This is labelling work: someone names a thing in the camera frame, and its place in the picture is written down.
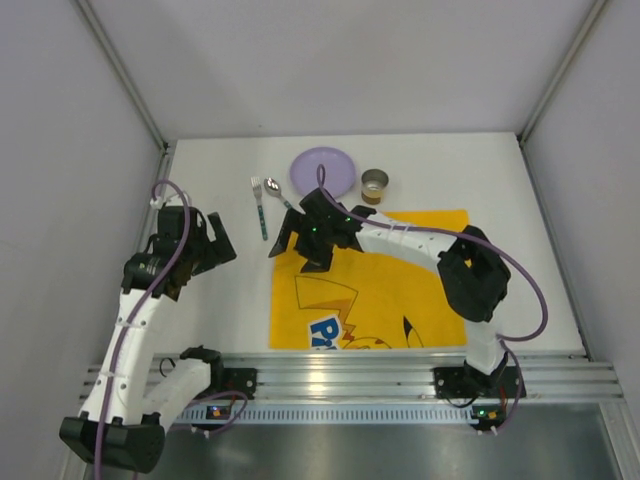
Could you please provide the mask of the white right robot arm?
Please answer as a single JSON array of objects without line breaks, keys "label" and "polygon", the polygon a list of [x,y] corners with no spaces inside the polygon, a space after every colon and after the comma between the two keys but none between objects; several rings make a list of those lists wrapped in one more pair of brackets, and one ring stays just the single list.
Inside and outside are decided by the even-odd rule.
[{"label": "white right robot arm", "polygon": [[465,366],[487,377],[505,366],[492,318],[506,297],[511,272],[481,229],[421,229],[365,205],[347,210],[317,188],[300,201],[299,209],[287,210],[271,258],[287,251],[293,233],[294,250],[306,260],[305,272],[329,271],[333,250],[341,248],[385,255],[437,274],[449,307],[466,322]]}]

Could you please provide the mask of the yellow cartoon print cloth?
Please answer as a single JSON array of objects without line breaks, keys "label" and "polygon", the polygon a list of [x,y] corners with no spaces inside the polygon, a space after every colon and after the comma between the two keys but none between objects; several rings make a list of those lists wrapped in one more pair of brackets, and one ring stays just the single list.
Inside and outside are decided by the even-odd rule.
[{"label": "yellow cartoon print cloth", "polygon": [[289,248],[276,256],[270,340],[282,350],[463,347],[463,319],[439,276],[379,254],[335,249],[329,271],[305,273]]}]

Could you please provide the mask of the black left arm base bracket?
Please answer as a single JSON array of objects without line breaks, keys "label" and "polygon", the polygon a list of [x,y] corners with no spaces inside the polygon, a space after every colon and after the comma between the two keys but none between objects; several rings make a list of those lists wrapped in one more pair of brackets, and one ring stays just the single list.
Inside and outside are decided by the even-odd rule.
[{"label": "black left arm base bracket", "polygon": [[225,367],[216,381],[216,393],[239,391],[249,400],[253,400],[258,385],[257,374],[258,371],[255,368]]}]

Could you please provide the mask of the black right arm base bracket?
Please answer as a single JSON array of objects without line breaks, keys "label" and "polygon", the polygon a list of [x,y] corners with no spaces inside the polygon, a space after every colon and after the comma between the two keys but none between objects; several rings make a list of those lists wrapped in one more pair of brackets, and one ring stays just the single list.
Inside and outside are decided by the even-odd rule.
[{"label": "black right arm base bracket", "polygon": [[515,399],[527,396],[519,370],[507,366],[491,375],[462,367],[436,367],[433,370],[435,395],[442,400]]}]

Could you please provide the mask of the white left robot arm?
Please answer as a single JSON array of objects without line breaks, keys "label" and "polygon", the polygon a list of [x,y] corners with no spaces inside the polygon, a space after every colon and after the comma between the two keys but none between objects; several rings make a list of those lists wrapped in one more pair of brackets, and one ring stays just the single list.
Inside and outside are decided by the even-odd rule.
[{"label": "white left robot arm", "polygon": [[79,413],[61,422],[60,439],[80,459],[149,473],[177,417],[195,399],[221,392],[222,356],[202,346],[184,350],[153,389],[147,381],[182,288],[236,256],[218,213],[160,209],[146,250],[124,266],[113,335],[93,388]]}]

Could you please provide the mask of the spoon with teal handle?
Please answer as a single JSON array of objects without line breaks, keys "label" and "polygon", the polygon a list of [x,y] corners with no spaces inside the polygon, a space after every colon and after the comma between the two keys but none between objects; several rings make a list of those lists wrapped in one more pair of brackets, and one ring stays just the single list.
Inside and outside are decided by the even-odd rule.
[{"label": "spoon with teal handle", "polygon": [[265,178],[263,185],[268,195],[277,198],[287,209],[292,208],[292,204],[286,199],[280,184],[275,179],[271,177]]}]

